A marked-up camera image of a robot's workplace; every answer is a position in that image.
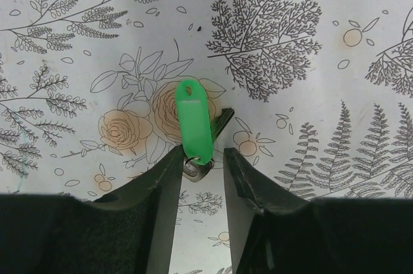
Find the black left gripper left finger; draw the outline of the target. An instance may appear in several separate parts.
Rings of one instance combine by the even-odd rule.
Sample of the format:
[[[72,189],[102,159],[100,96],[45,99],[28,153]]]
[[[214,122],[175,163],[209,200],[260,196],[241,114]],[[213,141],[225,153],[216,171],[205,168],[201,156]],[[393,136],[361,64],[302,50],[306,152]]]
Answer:
[[[168,273],[184,152],[93,202],[1,196],[2,273]]]

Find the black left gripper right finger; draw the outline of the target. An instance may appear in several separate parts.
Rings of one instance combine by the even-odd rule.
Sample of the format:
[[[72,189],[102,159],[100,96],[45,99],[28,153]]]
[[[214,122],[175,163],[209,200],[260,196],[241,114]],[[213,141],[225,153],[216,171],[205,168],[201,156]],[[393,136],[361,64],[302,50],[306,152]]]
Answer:
[[[411,273],[412,201],[306,201],[223,155],[234,273]]]

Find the green tag key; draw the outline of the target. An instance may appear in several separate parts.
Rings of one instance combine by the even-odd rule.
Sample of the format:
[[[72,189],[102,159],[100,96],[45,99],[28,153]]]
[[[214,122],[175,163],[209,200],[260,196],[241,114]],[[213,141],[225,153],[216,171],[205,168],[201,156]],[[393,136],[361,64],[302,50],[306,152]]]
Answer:
[[[185,153],[183,175],[199,182],[214,168],[214,143],[233,118],[233,108],[224,108],[210,118],[207,93],[199,81],[185,79],[175,89],[181,144]]]

